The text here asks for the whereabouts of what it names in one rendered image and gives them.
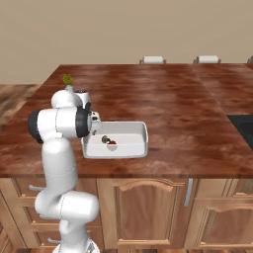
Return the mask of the black hob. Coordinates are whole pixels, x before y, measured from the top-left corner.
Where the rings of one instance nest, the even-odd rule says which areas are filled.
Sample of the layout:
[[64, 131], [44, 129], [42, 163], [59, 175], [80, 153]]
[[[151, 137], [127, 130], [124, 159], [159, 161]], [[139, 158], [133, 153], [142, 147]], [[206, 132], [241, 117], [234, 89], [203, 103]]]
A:
[[228, 115], [227, 117], [253, 150], [253, 115]]

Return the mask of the white jar with black top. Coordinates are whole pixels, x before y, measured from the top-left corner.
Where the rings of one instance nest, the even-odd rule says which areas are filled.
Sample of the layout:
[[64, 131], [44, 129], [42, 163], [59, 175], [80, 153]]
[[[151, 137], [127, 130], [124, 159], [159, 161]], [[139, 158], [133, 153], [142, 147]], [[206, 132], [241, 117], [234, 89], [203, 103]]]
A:
[[75, 94], [80, 97], [80, 99], [83, 102], [83, 106], [86, 106], [86, 104], [90, 101], [90, 96], [87, 91], [80, 90], [76, 91]]

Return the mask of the white tupperware container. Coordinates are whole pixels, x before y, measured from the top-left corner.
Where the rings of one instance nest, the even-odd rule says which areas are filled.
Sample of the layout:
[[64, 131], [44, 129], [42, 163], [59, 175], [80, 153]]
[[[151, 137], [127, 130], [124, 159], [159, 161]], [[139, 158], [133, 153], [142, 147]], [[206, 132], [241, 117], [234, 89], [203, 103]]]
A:
[[[110, 151], [102, 142], [106, 135], [117, 143]], [[144, 122], [102, 122], [95, 135], [90, 133], [81, 138], [83, 155], [91, 159], [123, 159], [145, 157], [148, 150], [148, 133]]]

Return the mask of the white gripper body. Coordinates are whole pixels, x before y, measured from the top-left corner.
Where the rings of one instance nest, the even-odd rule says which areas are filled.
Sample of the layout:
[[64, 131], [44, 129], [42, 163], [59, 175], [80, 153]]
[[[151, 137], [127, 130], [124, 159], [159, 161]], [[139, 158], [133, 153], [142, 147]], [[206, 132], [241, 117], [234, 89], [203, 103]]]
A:
[[91, 133], [93, 135], [96, 134], [96, 132], [102, 127], [102, 123], [100, 120], [97, 120], [97, 121], [93, 121], [92, 122], [92, 127], [91, 127]]

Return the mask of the wooden arched cupboard door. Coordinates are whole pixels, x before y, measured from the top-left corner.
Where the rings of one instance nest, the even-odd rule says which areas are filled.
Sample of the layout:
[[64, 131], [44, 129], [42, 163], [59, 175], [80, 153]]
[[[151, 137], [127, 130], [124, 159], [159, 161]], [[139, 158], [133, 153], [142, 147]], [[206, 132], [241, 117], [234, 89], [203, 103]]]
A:
[[188, 179], [99, 179], [104, 246], [132, 249], [182, 249], [196, 191], [184, 208]]

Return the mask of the green plant in white vase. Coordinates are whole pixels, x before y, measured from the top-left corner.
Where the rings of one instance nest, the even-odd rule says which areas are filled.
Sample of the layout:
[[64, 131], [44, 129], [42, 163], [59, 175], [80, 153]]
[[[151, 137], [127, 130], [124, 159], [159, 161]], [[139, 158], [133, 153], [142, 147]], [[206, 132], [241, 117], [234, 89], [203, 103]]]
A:
[[69, 74], [63, 75], [63, 83], [67, 91], [71, 91], [71, 92], [74, 91], [73, 86], [72, 86], [72, 78]]

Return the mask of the wooden drawer front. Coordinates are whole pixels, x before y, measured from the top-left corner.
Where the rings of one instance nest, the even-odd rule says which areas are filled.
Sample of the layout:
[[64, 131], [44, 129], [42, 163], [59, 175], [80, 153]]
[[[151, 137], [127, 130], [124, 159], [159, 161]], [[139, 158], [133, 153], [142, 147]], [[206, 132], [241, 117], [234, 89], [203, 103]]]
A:
[[[29, 186], [45, 187], [45, 178], [0, 178], [0, 189], [9, 194], [13, 199], [19, 197], [35, 197], [38, 192], [31, 191]], [[95, 179], [79, 179], [75, 186], [79, 192], [97, 195]]]
[[[32, 207], [22, 207], [22, 210], [25, 212], [25, 214], [28, 217], [29, 223], [59, 223], [58, 219], [44, 219], [40, 218], [40, 215], [36, 213], [35, 209]], [[93, 220], [87, 223], [88, 226], [101, 226], [101, 218], [99, 215]]]
[[[103, 241], [103, 233], [101, 227], [95, 227], [95, 226], [88, 226], [87, 232], [90, 236], [90, 238], [98, 245], [99, 248], [104, 247], [104, 241]], [[60, 233], [58, 231], [45, 231], [45, 232], [38, 232], [39, 239], [41, 241], [42, 246], [55, 246], [53, 244], [50, 244], [47, 240], [53, 239], [53, 240], [59, 240], [60, 239]]]

